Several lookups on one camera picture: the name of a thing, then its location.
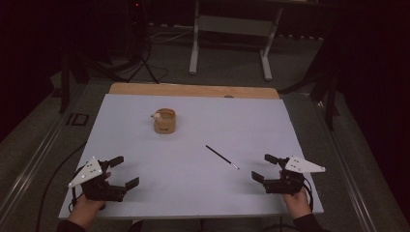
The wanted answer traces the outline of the round wooden pen holder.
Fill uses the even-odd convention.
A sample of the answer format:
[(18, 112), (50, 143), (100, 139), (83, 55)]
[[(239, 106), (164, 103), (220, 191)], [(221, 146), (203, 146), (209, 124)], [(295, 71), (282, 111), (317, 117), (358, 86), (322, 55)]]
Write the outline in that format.
[(176, 130), (176, 112), (170, 108), (158, 109), (153, 115), (154, 131), (159, 134), (171, 134)]

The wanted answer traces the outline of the black floor outlet box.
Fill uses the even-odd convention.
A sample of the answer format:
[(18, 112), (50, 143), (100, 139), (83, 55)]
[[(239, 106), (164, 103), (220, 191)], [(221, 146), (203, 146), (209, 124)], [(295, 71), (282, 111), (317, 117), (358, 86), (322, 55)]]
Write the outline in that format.
[(71, 113), (66, 125), (67, 126), (86, 126), (89, 121), (89, 116), (87, 114), (81, 113)]

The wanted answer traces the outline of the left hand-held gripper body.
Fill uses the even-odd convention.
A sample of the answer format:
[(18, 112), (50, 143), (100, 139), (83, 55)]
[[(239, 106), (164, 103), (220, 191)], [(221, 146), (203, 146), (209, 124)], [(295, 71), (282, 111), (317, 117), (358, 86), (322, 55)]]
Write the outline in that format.
[(81, 186), (82, 193), (90, 200), (121, 202), (126, 194), (125, 187), (112, 186), (106, 181), (109, 160), (100, 161), (91, 157), (77, 169), (68, 183), (69, 189)]

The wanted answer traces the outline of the person's right hand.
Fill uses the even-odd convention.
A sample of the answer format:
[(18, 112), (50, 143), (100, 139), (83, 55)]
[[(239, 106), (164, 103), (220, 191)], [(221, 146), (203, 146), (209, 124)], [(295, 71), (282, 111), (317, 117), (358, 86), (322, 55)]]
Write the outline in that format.
[(312, 213), (308, 204), (308, 195), (304, 188), (293, 194), (284, 194), (282, 196), (289, 215), (293, 218), (301, 218)]

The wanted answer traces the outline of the white board sheet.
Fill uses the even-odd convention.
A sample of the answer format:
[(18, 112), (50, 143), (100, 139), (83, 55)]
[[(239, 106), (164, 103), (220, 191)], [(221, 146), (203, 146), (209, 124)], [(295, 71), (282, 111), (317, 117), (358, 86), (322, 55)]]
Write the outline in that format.
[[(154, 131), (152, 115), (161, 108), (176, 112), (171, 134)], [(275, 179), (280, 168), (265, 161), (266, 154), (302, 153), (281, 100), (108, 94), (80, 160), (122, 156), (110, 184), (139, 178), (123, 201), (107, 203), (100, 218), (265, 217), (283, 215), (286, 208), (251, 172)]]

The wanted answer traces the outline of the black tripod stand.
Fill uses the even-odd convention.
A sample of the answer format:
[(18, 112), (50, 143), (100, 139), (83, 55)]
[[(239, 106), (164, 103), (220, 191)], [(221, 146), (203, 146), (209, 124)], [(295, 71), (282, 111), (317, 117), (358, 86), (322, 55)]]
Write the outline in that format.
[(148, 63), (152, 47), (148, 39), (148, 19), (145, 0), (127, 0), (127, 18), (131, 29), (131, 58), (134, 61), (132, 73), (127, 77), (127, 82), (130, 83), (141, 69), (145, 69), (151, 80), (156, 84), (160, 84), (168, 76), (169, 70), (155, 67)]

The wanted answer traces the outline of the black metal stand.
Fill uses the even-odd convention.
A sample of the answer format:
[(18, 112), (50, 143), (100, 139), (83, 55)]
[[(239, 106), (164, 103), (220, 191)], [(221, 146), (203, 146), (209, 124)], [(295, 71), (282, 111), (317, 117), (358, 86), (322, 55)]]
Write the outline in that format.
[(61, 77), (60, 87), (56, 88), (52, 96), (59, 98), (60, 113), (64, 113), (68, 108), (71, 100), (71, 76), (77, 83), (87, 83), (89, 80), (88, 73), (84, 66), (85, 61), (82, 54), (72, 47), (64, 47), (61, 56)]
[(337, 94), (337, 80), (339, 68), (337, 57), (333, 53), (334, 40), (331, 35), (323, 39), (316, 55), (310, 63), (303, 79), (284, 89), (278, 90), (280, 94), (289, 94), (302, 87), (314, 84), (308, 94), (313, 102), (325, 100), (325, 123), (330, 131), (334, 129), (333, 116)]

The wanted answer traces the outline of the person's left hand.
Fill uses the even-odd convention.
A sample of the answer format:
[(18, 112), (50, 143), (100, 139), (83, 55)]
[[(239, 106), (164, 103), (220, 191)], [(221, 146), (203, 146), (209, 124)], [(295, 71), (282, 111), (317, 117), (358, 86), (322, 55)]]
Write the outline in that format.
[(68, 221), (75, 223), (84, 230), (91, 228), (99, 210), (105, 205), (104, 201), (95, 201), (81, 195), (68, 217)]

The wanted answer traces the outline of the white metal desk frame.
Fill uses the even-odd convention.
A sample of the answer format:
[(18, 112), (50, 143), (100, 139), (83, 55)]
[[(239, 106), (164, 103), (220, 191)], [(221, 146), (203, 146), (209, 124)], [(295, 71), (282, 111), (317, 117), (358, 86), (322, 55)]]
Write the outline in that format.
[(267, 43), (265, 47), (259, 51), (259, 56), (265, 80), (273, 80), (268, 55), (270, 53), (274, 37), (278, 30), (278, 25), (283, 12), (283, 8), (278, 8), (276, 10), (273, 21), (206, 15), (201, 14), (199, 12), (199, 9), (200, 2), (199, 0), (195, 0), (193, 19), (193, 44), (190, 55), (189, 74), (196, 74), (197, 72), (199, 54), (198, 36), (200, 31), (206, 31), (266, 37)]

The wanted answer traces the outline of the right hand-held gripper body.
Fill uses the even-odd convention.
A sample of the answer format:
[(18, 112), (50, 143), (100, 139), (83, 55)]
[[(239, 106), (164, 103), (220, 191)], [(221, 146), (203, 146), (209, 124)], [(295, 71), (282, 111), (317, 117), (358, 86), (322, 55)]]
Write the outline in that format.
[(305, 184), (305, 173), (325, 172), (326, 168), (306, 159), (291, 157), (278, 158), (281, 168), (279, 178), (264, 180), (262, 184), (267, 193), (293, 194), (299, 192)]

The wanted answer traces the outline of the metal floor rail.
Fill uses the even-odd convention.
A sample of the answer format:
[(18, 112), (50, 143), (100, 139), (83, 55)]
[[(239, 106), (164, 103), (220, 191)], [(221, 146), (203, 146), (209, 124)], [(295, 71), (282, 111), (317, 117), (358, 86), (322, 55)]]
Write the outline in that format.
[(0, 232), (73, 111), (38, 107), (0, 143)]
[(356, 183), (356, 178), (353, 176), (351, 168), (349, 167), (349, 161), (346, 157), (346, 153), (342, 149), (341, 140), (337, 135), (337, 132), (335, 130), (330, 130), (325, 123), (325, 104), (322, 101), (314, 101), (312, 104), (318, 114), (322, 126), (331, 140), (332, 147), (336, 152), (337, 166), (340, 171), (341, 179), (345, 185), (363, 232), (377, 232), (375, 224), (366, 206), (366, 202), (364, 201), (363, 195)]

